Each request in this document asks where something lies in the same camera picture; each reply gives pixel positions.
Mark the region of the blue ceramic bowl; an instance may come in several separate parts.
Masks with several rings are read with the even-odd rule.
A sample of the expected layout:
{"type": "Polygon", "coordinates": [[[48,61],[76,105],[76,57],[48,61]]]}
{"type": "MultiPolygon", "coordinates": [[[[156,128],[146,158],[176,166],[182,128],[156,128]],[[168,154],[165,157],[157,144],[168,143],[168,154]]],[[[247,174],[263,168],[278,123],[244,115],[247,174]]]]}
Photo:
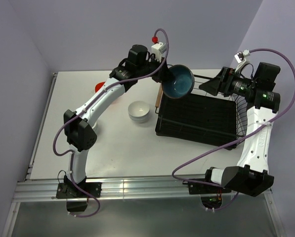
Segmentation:
{"type": "Polygon", "coordinates": [[[195,78],[188,67],[184,65],[171,66],[168,68],[166,76],[162,81],[162,90],[168,98],[180,99],[192,92],[195,78]]]}

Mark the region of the orange bowl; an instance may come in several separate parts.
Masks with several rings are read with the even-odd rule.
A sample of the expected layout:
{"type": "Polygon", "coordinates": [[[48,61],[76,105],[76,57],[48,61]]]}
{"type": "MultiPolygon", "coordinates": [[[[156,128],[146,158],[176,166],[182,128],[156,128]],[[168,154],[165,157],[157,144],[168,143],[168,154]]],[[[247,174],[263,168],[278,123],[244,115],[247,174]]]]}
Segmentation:
{"type": "Polygon", "coordinates": [[[94,93],[97,93],[104,84],[105,84],[104,81],[103,82],[99,82],[98,84],[96,84],[95,87],[94,87],[94,93]]]}

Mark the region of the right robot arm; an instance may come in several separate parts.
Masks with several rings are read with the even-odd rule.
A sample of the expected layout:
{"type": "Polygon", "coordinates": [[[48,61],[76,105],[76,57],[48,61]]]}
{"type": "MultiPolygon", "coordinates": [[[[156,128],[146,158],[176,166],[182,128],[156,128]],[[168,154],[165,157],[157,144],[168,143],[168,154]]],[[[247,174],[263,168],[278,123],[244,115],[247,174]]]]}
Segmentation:
{"type": "Polygon", "coordinates": [[[274,177],[269,175],[268,149],[272,130],[271,119],[278,114],[280,94],[273,92],[280,67],[261,62],[255,75],[242,78],[240,72],[224,67],[218,75],[199,86],[213,96],[239,95],[247,103],[247,138],[236,166],[224,169],[211,167],[205,173],[203,187],[215,192],[219,186],[256,197],[269,189],[274,177]]]}

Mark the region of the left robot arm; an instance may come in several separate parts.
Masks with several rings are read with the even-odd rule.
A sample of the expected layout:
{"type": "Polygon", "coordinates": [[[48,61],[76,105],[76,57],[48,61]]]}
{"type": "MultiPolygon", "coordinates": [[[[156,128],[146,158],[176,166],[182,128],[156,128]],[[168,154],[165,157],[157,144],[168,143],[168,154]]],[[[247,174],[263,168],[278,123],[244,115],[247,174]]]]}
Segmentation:
{"type": "Polygon", "coordinates": [[[97,135],[94,124],[103,112],[120,96],[126,93],[139,79],[151,77],[155,82],[166,80],[170,72],[167,66],[168,43],[158,42],[151,50],[135,44],[127,58],[109,74],[104,85],[82,106],[64,113],[64,132],[71,153],[69,170],[64,178],[68,192],[74,197],[85,193],[85,166],[89,149],[97,135]]]}

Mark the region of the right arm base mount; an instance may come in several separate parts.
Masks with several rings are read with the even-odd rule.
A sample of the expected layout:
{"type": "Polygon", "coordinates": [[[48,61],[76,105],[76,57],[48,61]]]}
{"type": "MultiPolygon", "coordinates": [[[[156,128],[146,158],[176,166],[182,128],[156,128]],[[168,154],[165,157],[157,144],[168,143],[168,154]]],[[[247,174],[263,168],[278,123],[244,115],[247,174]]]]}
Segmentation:
{"type": "Polygon", "coordinates": [[[231,193],[230,189],[219,188],[207,184],[194,182],[184,183],[188,186],[190,195],[200,195],[204,207],[220,208],[222,205],[222,194],[231,193]]]}

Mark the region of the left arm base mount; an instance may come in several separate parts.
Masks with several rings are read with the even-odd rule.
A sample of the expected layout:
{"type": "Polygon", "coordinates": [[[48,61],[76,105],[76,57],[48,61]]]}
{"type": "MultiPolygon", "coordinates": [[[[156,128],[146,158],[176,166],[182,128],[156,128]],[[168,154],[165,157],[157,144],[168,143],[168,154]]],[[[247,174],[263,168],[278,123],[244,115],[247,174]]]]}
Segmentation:
{"type": "MultiPolygon", "coordinates": [[[[102,183],[86,182],[83,189],[93,195],[95,198],[99,198],[101,194],[102,183]]],[[[56,192],[56,199],[65,199],[66,208],[69,212],[84,212],[88,206],[89,196],[82,191],[78,190],[74,185],[65,183],[59,183],[56,192]]]]}

